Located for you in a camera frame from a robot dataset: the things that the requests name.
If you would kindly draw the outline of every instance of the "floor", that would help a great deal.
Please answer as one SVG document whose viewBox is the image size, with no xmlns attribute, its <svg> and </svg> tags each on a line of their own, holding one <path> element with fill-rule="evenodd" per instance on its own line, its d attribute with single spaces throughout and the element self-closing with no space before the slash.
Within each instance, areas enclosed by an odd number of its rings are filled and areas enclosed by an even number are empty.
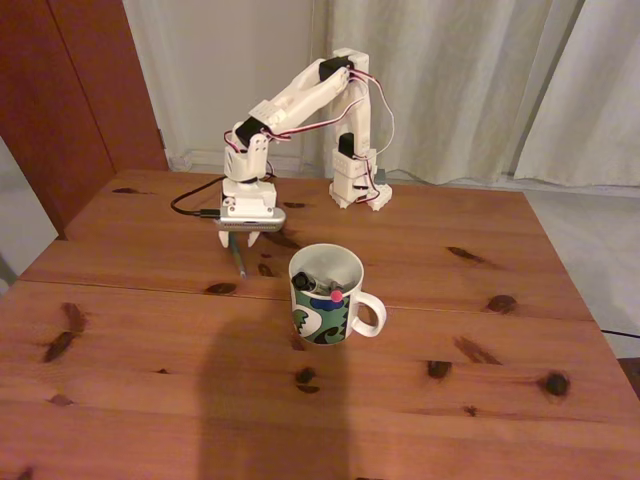
<svg viewBox="0 0 640 480">
<path fill-rule="evenodd" d="M 0 295 L 57 236 L 0 137 Z"/>
<path fill-rule="evenodd" d="M 192 171 L 220 173 L 220 168 L 194 165 Z M 415 182 L 404 177 L 390 178 L 389 183 Z M 463 188 L 488 188 L 474 182 L 460 183 Z M 600 328 L 640 335 L 638 189 L 576 189 L 599 193 L 585 194 L 558 192 L 554 186 L 531 181 L 519 184 Z M 520 189 L 510 182 L 499 185 L 500 189 Z M 620 195 L 620 191 L 632 196 L 611 196 Z M 616 357 L 640 357 L 640 339 L 605 337 Z"/>
</svg>

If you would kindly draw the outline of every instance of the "pen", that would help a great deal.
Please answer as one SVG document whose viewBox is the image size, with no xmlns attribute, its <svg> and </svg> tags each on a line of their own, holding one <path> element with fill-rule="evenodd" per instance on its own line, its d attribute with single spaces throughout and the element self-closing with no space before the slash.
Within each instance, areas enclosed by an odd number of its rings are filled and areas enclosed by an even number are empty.
<svg viewBox="0 0 640 480">
<path fill-rule="evenodd" d="M 242 257 L 240 256 L 240 250 L 238 250 L 238 244 L 236 243 L 236 236 L 233 232 L 229 232 L 229 249 L 233 255 L 233 260 L 236 262 L 238 270 L 240 270 L 240 276 L 247 278 L 247 270 L 244 268 Z"/>
</svg>

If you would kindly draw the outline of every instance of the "white robotic arm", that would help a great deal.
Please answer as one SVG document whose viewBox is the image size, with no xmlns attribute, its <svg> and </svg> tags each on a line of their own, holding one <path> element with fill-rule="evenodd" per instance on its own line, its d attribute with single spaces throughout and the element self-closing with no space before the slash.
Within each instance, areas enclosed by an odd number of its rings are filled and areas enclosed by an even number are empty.
<svg viewBox="0 0 640 480">
<path fill-rule="evenodd" d="M 339 147 L 333 153 L 336 172 L 330 193 L 345 208 L 359 198 L 379 189 L 372 183 L 375 175 L 375 150 L 370 148 L 371 106 L 366 79 L 354 78 L 353 71 L 368 73 L 369 56 L 350 49 L 334 52 L 335 58 L 319 59 L 302 71 L 272 100 L 263 100 L 249 112 L 249 119 L 237 123 L 225 148 L 221 218 L 217 220 L 220 240 L 228 246 L 230 231 L 250 231 L 249 246 L 260 231 L 281 228 L 284 212 L 276 208 L 272 183 L 262 182 L 266 175 L 269 142 L 288 140 L 290 135 L 312 128 L 335 124 Z M 321 122 L 298 127 L 313 113 L 336 100 L 336 110 L 344 112 L 338 122 Z M 386 187 L 384 201 L 391 198 Z"/>
</svg>

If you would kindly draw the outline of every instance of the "brown cabinet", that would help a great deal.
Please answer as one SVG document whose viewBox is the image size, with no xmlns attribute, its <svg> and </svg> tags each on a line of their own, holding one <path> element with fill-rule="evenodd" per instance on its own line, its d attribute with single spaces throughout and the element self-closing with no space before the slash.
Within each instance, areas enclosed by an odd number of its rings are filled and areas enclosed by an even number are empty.
<svg viewBox="0 0 640 480">
<path fill-rule="evenodd" d="M 0 2 L 0 135 L 60 234 L 115 172 L 166 170 L 121 2 Z"/>
</svg>

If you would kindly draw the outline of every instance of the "coffee mug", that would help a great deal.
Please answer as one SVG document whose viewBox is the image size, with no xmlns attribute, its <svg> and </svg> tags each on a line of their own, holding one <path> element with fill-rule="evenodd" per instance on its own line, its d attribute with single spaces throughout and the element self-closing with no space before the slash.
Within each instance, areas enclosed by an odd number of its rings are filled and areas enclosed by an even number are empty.
<svg viewBox="0 0 640 480">
<path fill-rule="evenodd" d="M 293 323 L 305 340 L 322 345 L 340 343 L 355 330 L 365 337 L 380 333 L 387 319 L 384 304 L 362 291 L 364 267 L 350 250 L 320 243 L 298 251 L 289 263 L 289 280 L 300 272 L 318 284 L 340 285 L 341 295 L 302 291 L 291 285 Z M 375 326 L 358 318 L 360 304 L 371 308 L 377 317 Z"/>
</svg>

